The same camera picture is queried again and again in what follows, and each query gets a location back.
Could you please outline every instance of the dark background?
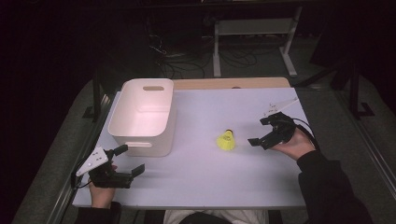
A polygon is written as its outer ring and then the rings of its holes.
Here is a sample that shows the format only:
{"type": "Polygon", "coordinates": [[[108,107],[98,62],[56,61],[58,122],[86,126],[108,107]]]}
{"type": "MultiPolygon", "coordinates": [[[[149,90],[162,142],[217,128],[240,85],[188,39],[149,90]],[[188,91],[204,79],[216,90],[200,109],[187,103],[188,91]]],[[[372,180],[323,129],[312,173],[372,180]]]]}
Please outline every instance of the dark background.
{"type": "MultiPolygon", "coordinates": [[[[395,7],[385,0],[330,2],[332,7],[305,8],[301,16],[298,33],[318,35],[323,31],[312,63],[330,66],[352,52],[361,73],[372,80],[389,107],[396,111],[392,99],[396,92],[395,7]]],[[[93,74],[99,74],[108,93],[125,80],[160,74],[154,63],[158,55],[149,48],[146,12],[81,10],[81,6],[139,3],[104,0],[0,3],[2,223],[12,220],[69,107],[93,74]]],[[[160,34],[179,33],[180,30],[170,28],[177,24],[186,29],[193,41],[199,41],[199,35],[205,31],[200,21],[207,13],[191,15],[161,13],[150,17],[160,34]]]]}

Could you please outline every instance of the person's hand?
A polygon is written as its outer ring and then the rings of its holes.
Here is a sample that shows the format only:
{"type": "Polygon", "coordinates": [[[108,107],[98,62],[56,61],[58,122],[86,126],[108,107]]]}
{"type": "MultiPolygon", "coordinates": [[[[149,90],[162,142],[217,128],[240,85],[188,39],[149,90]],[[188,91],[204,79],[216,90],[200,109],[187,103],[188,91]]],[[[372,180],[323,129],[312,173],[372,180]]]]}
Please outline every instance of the person's hand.
{"type": "Polygon", "coordinates": [[[91,207],[110,208],[116,189],[97,188],[92,182],[89,185],[91,193],[91,207]]]}
{"type": "Polygon", "coordinates": [[[298,128],[288,143],[277,144],[272,149],[283,152],[296,161],[305,153],[315,150],[308,136],[298,128]]]}

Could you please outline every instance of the white plastic bin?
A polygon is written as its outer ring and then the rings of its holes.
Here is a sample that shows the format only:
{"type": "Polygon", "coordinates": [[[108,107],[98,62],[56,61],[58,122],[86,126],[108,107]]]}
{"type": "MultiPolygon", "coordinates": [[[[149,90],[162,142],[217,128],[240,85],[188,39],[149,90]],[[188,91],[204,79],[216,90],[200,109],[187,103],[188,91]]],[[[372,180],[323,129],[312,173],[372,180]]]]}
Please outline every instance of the white plastic bin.
{"type": "Polygon", "coordinates": [[[123,84],[108,132],[128,156],[162,157],[172,148],[177,109],[172,80],[139,78],[123,84]]]}

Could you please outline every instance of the black cable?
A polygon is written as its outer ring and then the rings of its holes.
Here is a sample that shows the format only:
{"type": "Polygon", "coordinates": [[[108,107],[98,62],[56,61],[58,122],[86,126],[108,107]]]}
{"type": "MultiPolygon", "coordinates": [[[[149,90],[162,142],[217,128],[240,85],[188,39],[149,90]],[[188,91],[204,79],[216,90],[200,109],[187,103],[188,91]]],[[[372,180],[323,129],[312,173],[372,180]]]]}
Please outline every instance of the black cable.
{"type": "Polygon", "coordinates": [[[71,188],[72,189],[79,189],[79,184],[81,183],[81,176],[79,176],[79,177],[77,177],[76,176],[76,173],[77,173],[77,170],[80,168],[80,166],[82,165],[82,163],[84,162],[84,161],[86,161],[89,157],[90,157],[90,155],[91,155],[91,153],[90,154],[88,154],[87,156],[85,156],[84,158],[82,158],[79,162],[78,162],[78,164],[77,164],[77,166],[76,166],[76,168],[73,170],[73,172],[71,173],[71,175],[70,175],[70,185],[71,185],[71,188]]]}
{"type": "Polygon", "coordinates": [[[227,57],[224,53],[219,53],[220,56],[225,57],[227,60],[230,60],[230,61],[235,62],[235,63],[247,65],[247,66],[251,66],[251,65],[257,63],[257,58],[256,58],[256,56],[253,55],[253,54],[245,53],[245,52],[242,51],[241,49],[226,49],[226,50],[227,50],[235,59],[237,59],[237,60],[242,60],[242,59],[244,59],[244,60],[246,60],[246,63],[241,63],[241,62],[238,62],[238,61],[236,61],[236,60],[232,60],[231,58],[227,57]],[[237,54],[234,53],[233,51],[241,51],[241,52],[244,53],[245,55],[243,55],[243,56],[237,55],[237,54]],[[251,62],[249,61],[248,56],[253,57],[254,63],[251,63],[251,62]]]}
{"type": "Polygon", "coordinates": [[[167,56],[165,56],[165,60],[167,60],[167,61],[179,60],[179,58],[182,58],[182,57],[187,57],[187,58],[191,57],[189,60],[187,60],[187,62],[191,62],[191,61],[197,60],[197,58],[199,57],[199,54],[196,52],[193,52],[193,51],[187,51],[185,53],[180,53],[177,55],[167,55],[167,56]]]}
{"type": "Polygon", "coordinates": [[[260,45],[262,44],[262,42],[263,42],[263,40],[262,40],[261,42],[259,42],[259,44],[257,44],[257,46],[253,46],[253,47],[251,48],[251,50],[248,51],[248,52],[244,52],[244,51],[242,51],[241,49],[236,49],[235,47],[229,45],[227,42],[225,42],[225,44],[226,44],[226,46],[227,46],[228,48],[230,48],[230,49],[239,50],[239,51],[243,52],[245,55],[239,56],[239,58],[243,58],[243,57],[247,57],[248,55],[253,55],[253,52],[254,52],[257,48],[260,47],[260,45]]]}
{"type": "Polygon", "coordinates": [[[77,186],[77,188],[78,189],[82,189],[82,188],[85,188],[86,186],[88,186],[89,184],[91,184],[91,180],[90,181],[88,181],[88,183],[86,183],[85,185],[83,185],[83,186],[77,186]]]}
{"type": "Polygon", "coordinates": [[[163,64],[163,74],[167,77],[167,71],[166,71],[166,66],[170,67],[172,69],[172,74],[179,73],[181,77],[183,78],[182,74],[180,71],[195,71],[195,70],[201,70],[202,72],[202,78],[205,78],[205,67],[210,63],[211,57],[207,57],[207,59],[204,61],[204,64],[200,65],[198,64],[197,61],[202,60],[202,58],[199,58],[199,55],[196,53],[190,53],[187,55],[184,55],[187,57],[185,60],[180,60],[178,59],[176,61],[175,58],[165,58],[160,64],[163,64]]]}
{"type": "Polygon", "coordinates": [[[134,220],[132,221],[132,224],[136,223],[137,217],[139,216],[139,212],[140,212],[140,210],[136,211],[136,214],[134,215],[134,220]]]}
{"type": "Polygon", "coordinates": [[[319,147],[318,141],[317,141],[317,139],[314,137],[314,135],[311,134],[311,133],[310,133],[306,128],[304,128],[302,125],[298,125],[297,128],[300,129],[303,133],[305,133],[306,136],[309,137],[309,140],[311,141],[311,143],[314,145],[314,148],[315,148],[317,151],[320,151],[320,147],[319,147]]]}
{"type": "Polygon", "coordinates": [[[251,65],[254,64],[254,63],[250,63],[249,61],[247,61],[247,63],[238,62],[236,60],[233,60],[233,59],[225,56],[223,53],[220,53],[220,52],[219,52],[219,56],[225,63],[227,63],[228,65],[230,65],[232,67],[235,67],[235,68],[247,68],[247,67],[250,67],[251,65]],[[237,66],[237,65],[231,64],[230,62],[233,62],[233,63],[236,63],[236,64],[240,64],[241,66],[237,66]]]}
{"type": "Polygon", "coordinates": [[[273,46],[271,48],[267,49],[265,52],[260,52],[260,53],[253,52],[253,54],[254,55],[264,55],[264,54],[272,53],[276,50],[279,50],[279,47],[285,46],[285,43],[286,43],[286,40],[283,38],[280,41],[278,41],[277,43],[273,43],[272,44],[273,46]]]}
{"type": "Polygon", "coordinates": [[[243,51],[242,49],[227,49],[234,57],[235,59],[242,59],[242,58],[246,58],[247,56],[252,56],[252,52],[254,51],[254,49],[251,49],[250,51],[246,52],[243,51]],[[238,55],[236,52],[240,51],[242,53],[242,55],[238,55]]]}
{"type": "Polygon", "coordinates": [[[161,70],[161,73],[163,74],[163,77],[168,78],[168,75],[166,75],[166,68],[163,69],[163,67],[161,66],[160,63],[158,63],[158,65],[160,66],[160,70],[161,70]]]}
{"type": "Polygon", "coordinates": [[[302,119],[295,119],[295,120],[298,120],[298,121],[304,123],[312,131],[311,126],[309,126],[309,124],[307,122],[303,121],[302,119]]]}

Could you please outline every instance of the bin handle cutout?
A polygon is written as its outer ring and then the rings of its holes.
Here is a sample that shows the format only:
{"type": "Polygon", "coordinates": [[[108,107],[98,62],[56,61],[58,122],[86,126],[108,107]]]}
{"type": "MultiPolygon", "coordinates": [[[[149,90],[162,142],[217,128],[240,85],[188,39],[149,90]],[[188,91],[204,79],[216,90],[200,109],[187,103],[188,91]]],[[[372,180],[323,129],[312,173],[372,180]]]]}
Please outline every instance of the bin handle cutout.
{"type": "Polygon", "coordinates": [[[144,91],[164,91],[165,88],[162,86],[145,86],[143,87],[144,91]]]}
{"type": "Polygon", "coordinates": [[[126,142],[125,145],[128,147],[152,147],[151,143],[145,142],[126,142]]]}

